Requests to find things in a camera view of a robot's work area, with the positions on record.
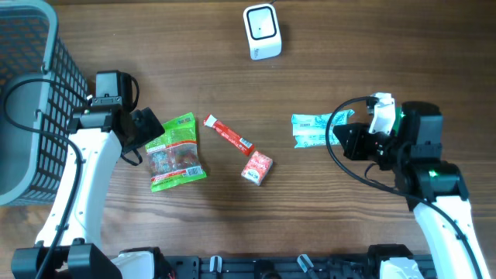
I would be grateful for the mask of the green gummy candy bag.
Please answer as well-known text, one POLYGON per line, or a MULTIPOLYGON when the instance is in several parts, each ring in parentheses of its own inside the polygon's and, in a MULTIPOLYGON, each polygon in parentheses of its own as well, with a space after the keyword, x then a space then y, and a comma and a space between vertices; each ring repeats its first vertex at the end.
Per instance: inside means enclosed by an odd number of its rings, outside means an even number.
POLYGON ((178 116, 162 127, 164 133, 145 145, 151 173, 150 190, 163 191, 207 178, 198 157, 194 114, 178 116))

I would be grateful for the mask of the red small carton box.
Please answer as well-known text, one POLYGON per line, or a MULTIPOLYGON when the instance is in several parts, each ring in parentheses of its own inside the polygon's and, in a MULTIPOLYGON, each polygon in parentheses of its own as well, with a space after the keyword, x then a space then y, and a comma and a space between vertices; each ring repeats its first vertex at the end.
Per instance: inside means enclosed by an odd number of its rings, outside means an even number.
POLYGON ((272 164, 273 160, 271 158, 259 151, 255 151, 243 168, 241 176, 260 186, 271 169, 272 164))

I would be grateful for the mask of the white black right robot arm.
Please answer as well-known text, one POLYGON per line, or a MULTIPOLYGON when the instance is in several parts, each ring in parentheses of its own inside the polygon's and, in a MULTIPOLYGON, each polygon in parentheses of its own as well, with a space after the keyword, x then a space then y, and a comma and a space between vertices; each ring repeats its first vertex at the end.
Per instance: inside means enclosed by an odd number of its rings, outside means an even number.
POLYGON ((355 174, 327 143, 332 160, 351 178, 406 200, 428 243, 437 277, 488 278, 467 185, 458 166, 442 159, 439 107, 428 102, 397 107, 373 96, 361 100, 373 116, 371 123, 328 122, 325 134, 338 139, 349 160, 369 160, 382 171, 392 171, 394 186, 355 174))

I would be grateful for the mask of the red snack stick packet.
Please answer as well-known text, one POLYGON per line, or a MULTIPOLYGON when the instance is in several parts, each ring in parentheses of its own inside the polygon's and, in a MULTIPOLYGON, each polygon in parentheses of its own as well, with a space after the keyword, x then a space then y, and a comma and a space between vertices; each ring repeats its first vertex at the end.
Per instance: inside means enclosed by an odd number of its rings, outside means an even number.
POLYGON ((222 138, 230 142, 245 156, 249 156, 255 149, 255 146, 250 141, 233 131, 212 114, 209 114, 205 118, 203 125, 214 129, 222 138))

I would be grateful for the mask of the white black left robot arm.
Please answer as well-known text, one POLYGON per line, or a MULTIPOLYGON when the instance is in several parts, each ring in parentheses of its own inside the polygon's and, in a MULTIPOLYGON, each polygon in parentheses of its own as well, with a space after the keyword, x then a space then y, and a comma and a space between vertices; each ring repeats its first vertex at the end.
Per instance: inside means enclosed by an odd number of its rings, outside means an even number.
POLYGON ((121 71, 96 75, 96 92, 75 108, 67 135, 40 135, 67 144, 67 160, 50 216, 32 248, 14 252, 16 278, 170 278, 173 267, 157 247, 100 249, 102 215, 119 159, 164 133, 150 108, 137 109, 137 80, 121 71))

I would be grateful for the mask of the teal wipes packet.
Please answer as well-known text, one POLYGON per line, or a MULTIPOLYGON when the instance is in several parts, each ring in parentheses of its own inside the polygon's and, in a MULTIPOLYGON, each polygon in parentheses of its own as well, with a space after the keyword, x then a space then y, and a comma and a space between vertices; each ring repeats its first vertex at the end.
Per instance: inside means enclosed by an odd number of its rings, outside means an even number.
MULTIPOLYGON (((339 140, 332 133, 334 126, 346 125, 354 115, 352 109, 340 111, 333 117, 330 124, 329 143, 339 145, 339 140)), ((294 148, 308 148, 326 145, 326 125, 332 113, 322 115, 293 114, 291 117, 292 136, 296 140, 294 148)))

